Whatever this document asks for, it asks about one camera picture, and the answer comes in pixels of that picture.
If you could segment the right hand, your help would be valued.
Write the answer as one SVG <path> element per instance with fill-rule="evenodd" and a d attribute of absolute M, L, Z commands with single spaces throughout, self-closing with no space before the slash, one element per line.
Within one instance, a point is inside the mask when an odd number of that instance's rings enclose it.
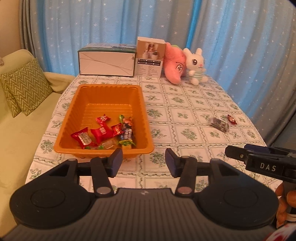
<path fill-rule="evenodd" d="M 284 196 L 284 186 L 283 183 L 281 183 L 277 189 L 275 190 L 275 194 L 277 196 L 280 196 L 279 198 L 279 207 L 276 214 L 276 227 L 279 228 L 285 224 L 285 221 L 287 219 L 287 208 L 289 206 L 295 208 L 296 204 L 296 192 L 295 190 L 292 190 L 288 192 L 287 196 Z"/>

